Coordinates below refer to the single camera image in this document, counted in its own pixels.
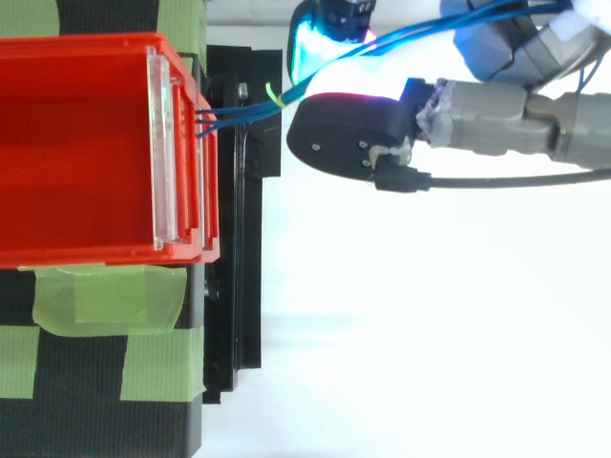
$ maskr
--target screw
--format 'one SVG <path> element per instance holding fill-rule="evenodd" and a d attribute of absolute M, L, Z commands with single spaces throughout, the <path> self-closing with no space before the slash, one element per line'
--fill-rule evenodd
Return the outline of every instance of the screw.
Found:
<path fill-rule="evenodd" d="M 248 98 L 248 84 L 240 83 L 238 85 L 238 98 L 244 102 Z"/>

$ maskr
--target green masking tape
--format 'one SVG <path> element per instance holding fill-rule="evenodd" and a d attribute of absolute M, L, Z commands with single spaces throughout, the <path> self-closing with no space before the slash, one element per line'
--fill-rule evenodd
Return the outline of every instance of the green masking tape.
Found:
<path fill-rule="evenodd" d="M 0 326 L 0 399 L 32 399 L 38 326 Z"/>
<path fill-rule="evenodd" d="M 151 265 L 36 268 L 34 322 L 61 337 L 169 333 L 186 269 Z"/>
<path fill-rule="evenodd" d="M 203 327 L 128 338 L 121 401 L 189 403 L 203 391 Z"/>
<path fill-rule="evenodd" d="M 159 0 L 157 30 L 163 33 L 177 52 L 189 52 L 205 63 L 206 7 L 201 0 Z M 191 58 L 184 59 L 191 69 Z"/>
<path fill-rule="evenodd" d="M 57 35 L 55 0 L 0 0 L 0 38 Z"/>

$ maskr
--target blue light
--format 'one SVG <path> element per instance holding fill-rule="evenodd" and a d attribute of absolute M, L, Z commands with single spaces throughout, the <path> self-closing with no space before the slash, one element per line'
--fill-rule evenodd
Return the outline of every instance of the blue light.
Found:
<path fill-rule="evenodd" d="M 374 39 L 375 35 L 369 31 L 365 42 L 368 43 Z M 302 22 L 295 31 L 295 50 L 291 74 L 293 83 L 299 84 L 310 75 L 318 72 L 327 63 L 352 51 L 361 44 L 334 41 L 312 28 L 309 21 Z"/>

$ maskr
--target black cable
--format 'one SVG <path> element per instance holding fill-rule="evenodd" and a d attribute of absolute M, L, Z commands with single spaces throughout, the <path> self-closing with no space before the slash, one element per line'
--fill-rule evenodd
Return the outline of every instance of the black cable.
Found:
<path fill-rule="evenodd" d="M 562 186 L 593 183 L 611 179 L 611 169 L 600 169 L 578 174 L 550 175 L 542 177 L 508 178 L 433 178 L 427 183 L 431 188 L 443 189 L 511 189 Z"/>

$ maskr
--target red plastic bin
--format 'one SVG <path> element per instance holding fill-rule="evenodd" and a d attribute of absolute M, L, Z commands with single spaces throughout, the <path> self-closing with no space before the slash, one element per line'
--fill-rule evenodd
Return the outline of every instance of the red plastic bin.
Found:
<path fill-rule="evenodd" d="M 219 256 L 209 108 L 156 33 L 0 40 L 0 267 Z"/>

